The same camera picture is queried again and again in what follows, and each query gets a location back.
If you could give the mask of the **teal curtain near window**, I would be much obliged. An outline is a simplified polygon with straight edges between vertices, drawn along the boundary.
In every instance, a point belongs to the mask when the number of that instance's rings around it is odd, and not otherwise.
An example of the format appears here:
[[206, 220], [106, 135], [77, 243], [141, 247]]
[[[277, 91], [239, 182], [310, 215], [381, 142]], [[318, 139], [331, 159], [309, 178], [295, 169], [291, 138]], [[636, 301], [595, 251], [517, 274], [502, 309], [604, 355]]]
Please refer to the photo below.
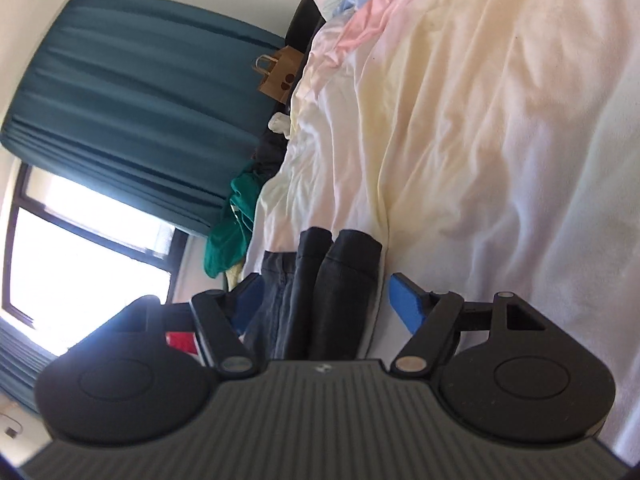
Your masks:
[[36, 416], [39, 411], [35, 384], [39, 374], [55, 359], [54, 354], [31, 341], [6, 320], [1, 320], [1, 392]]

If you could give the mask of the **brown paper bag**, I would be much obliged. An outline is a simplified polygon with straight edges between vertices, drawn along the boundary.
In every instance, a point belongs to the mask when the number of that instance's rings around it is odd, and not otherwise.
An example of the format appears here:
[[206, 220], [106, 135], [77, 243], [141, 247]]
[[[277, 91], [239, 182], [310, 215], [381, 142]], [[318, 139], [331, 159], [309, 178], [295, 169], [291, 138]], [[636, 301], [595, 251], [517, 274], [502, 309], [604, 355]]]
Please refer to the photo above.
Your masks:
[[258, 91], [279, 103], [285, 103], [294, 87], [303, 58], [302, 52], [290, 46], [259, 55], [253, 65], [253, 70], [262, 76]]

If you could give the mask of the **pastel bed duvet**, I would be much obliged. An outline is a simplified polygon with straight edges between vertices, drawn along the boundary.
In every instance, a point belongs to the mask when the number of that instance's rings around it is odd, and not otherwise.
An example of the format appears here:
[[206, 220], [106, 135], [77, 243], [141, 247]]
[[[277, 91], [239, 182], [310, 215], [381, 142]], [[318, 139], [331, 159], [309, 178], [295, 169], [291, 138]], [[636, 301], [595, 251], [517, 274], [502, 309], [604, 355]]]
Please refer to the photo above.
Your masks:
[[425, 288], [515, 292], [610, 368], [601, 437], [635, 463], [639, 0], [316, 3], [246, 270], [321, 226]]

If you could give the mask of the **green garment pile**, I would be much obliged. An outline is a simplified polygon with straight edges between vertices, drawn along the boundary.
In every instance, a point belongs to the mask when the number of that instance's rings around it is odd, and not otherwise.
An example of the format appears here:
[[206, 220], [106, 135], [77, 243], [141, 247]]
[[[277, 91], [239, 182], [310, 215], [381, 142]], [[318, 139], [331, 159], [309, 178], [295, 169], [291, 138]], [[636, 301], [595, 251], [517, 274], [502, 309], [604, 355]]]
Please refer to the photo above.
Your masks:
[[231, 181], [230, 194], [207, 237], [204, 271], [210, 278], [244, 260], [253, 235], [258, 197], [265, 182], [257, 162], [245, 167]]

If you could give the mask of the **black pants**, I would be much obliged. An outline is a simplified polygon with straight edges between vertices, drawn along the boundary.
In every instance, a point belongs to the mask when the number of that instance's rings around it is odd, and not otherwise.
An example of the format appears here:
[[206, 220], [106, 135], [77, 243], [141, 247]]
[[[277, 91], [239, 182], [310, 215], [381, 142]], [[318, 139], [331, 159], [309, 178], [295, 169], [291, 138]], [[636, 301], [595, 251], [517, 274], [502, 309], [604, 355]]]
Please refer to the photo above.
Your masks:
[[314, 226], [296, 252], [265, 252], [262, 304], [244, 344], [258, 362], [356, 359], [378, 292], [382, 245], [367, 233], [337, 237]]

